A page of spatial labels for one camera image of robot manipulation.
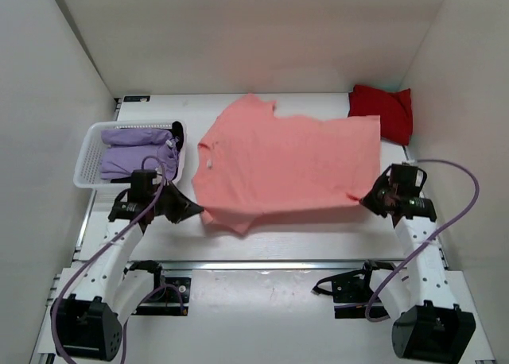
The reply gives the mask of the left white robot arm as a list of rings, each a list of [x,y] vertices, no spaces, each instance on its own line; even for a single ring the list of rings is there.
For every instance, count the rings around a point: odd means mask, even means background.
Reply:
[[[168,287],[155,261],[130,264],[152,221],[179,223],[203,212],[173,184],[122,190],[108,215],[99,250],[63,286],[51,307],[52,339],[67,363],[126,357],[126,327],[138,305]]]

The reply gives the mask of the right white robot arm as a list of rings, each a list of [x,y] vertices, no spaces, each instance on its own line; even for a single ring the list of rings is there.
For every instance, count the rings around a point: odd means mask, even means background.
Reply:
[[[437,244],[437,214],[421,195],[422,169],[392,164],[361,204],[390,217],[405,259],[398,266],[374,265],[356,290],[365,300],[380,300],[392,319],[391,342],[399,358],[458,363],[476,329],[471,312],[460,308],[450,288]]]

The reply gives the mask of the salmon pink t shirt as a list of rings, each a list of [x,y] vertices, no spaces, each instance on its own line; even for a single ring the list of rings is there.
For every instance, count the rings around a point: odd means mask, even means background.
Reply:
[[[380,174],[380,120],[278,117],[248,94],[197,146],[192,179],[205,225],[245,234],[259,219],[354,207]]]

